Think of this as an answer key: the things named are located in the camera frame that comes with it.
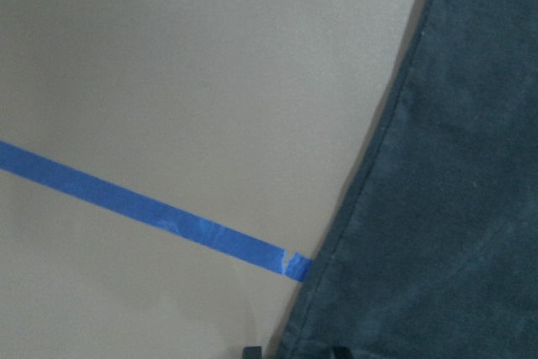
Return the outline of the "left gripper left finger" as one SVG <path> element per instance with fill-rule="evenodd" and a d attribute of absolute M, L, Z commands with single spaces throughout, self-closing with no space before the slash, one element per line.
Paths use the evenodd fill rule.
<path fill-rule="evenodd" d="M 262 347 L 261 346 L 244 347 L 243 359 L 262 359 Z"/>

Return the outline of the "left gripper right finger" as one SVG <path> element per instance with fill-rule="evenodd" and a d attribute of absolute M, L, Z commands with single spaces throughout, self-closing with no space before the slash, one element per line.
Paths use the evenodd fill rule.
<path fill-rule="evenodd" d="M 333 346 L 330 349 L 330 359 L 351 359 L 351 351 L 346 346 Z"/>

